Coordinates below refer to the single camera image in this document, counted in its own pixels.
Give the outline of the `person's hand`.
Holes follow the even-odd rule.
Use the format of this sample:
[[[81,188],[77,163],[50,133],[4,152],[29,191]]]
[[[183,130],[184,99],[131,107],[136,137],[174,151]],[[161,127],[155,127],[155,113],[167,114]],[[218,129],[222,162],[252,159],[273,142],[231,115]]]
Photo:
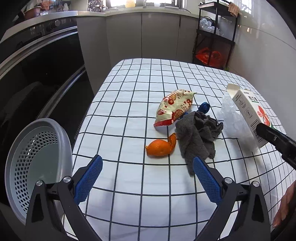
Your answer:
[[[292,200],[293,194],[295,192],[295,182],[288,187],[284,196],[281,198],[280,207],[273,219],[273,227],[277,227],[282,221],[287,217],[289,211],[289,203]]]

